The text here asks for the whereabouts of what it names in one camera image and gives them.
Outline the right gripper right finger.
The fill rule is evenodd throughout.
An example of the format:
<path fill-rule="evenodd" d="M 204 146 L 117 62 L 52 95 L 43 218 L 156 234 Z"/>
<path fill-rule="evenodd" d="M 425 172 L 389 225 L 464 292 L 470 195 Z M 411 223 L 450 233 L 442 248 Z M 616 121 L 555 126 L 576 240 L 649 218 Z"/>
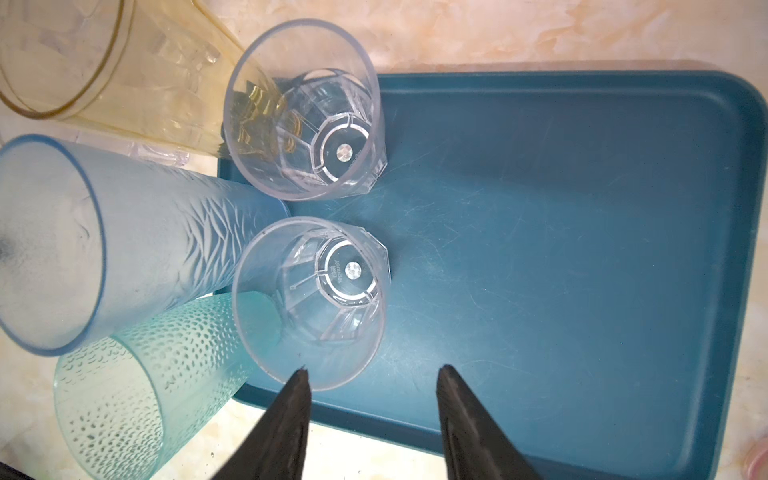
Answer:
<path fill-rule="evenodd" d="M 450 479 L 538 479 L 459 372 L 444 365 L 436 395 Z"/>

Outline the tall blue frosted cup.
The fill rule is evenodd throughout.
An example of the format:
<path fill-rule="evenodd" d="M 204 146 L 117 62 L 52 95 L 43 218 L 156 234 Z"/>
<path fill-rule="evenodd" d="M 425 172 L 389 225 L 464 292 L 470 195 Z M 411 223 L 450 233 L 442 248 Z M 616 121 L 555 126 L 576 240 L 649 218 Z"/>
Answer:
<path fill-rule="evenodd" d="M 60 356 L 233 282 L 287 206 L 252 186 L 38 134 L 1 150 L 1 326 Z"/>

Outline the yellow transparent cup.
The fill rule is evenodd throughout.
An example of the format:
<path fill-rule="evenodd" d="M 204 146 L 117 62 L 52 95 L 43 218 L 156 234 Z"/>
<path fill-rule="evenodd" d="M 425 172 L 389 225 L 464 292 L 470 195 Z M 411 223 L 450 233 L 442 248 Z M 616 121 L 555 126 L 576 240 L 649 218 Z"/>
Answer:
<path fill-rule="evenodd" d="M 225 95 L 245 48 L 202 1 L 4 1 L 1 101 L 219 158 Z"/>

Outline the green textured plastic cup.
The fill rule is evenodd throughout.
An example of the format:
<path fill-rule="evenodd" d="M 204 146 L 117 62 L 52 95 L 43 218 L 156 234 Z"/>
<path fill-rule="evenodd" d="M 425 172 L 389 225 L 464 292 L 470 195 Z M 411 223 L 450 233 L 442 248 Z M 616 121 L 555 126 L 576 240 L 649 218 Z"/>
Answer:
<path fill-rule="evenodd" d="M 92 478 L 149 479 L 255 368 L 230 294 L 199 298 L 61 356 L 58 424 Z"/>

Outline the clear glass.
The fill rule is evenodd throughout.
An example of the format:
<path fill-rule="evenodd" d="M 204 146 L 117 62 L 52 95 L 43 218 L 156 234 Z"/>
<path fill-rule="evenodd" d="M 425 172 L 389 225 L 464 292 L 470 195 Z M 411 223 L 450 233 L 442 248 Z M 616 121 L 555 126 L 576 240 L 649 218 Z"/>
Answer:
<path fill-rule="evenodd" d="M 285 383 L 298 369 L 314 391 L 338 388 L 372 361 L 384 336 L 388 250 L 359 226 L 291 217 L 242 252 L 232 311 L 261 370 Z"/>
<path fill-rule="evenodd" d="M 387 166 L 372 61 L 346 30 L 319 19 L 279 24 L 245 49 L 222 134 L 240 174 L 285 201 L 367 194 Z"/>

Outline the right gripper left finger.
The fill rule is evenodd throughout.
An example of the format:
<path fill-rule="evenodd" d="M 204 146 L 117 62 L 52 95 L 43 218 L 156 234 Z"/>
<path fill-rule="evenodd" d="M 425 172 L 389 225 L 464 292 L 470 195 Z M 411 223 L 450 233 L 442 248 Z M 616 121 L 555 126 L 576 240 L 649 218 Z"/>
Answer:
<path fill-rule="evenodd" d="M 308 372 L 296 370 L 216 479 L 300 479 L 311 412 Z"/>

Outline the pink transparent cup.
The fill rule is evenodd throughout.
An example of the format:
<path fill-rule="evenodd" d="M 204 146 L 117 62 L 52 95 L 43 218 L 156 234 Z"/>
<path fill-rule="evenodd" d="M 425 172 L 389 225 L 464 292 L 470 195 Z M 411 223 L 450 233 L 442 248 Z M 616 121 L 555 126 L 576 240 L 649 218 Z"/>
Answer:
<path fill-rule="evenodd" d="M 756 441 L 742 463 L 744 480 L 768 480 L 768 437 Z"/>

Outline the teal plastic tray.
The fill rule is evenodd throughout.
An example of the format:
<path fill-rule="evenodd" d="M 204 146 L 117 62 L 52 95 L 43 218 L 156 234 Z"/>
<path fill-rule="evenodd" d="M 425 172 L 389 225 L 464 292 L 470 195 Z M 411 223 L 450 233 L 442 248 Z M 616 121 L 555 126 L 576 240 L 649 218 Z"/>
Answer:
<path fill-rule="evenodd" d="M 315 421 L 443 446 L 454 366 L 547 479 L 710 479 L 744 323 L 767 106 L 720 71 L 380 77 L 388 165 L 291 205 L 388 249 L 383 341 Z"/>

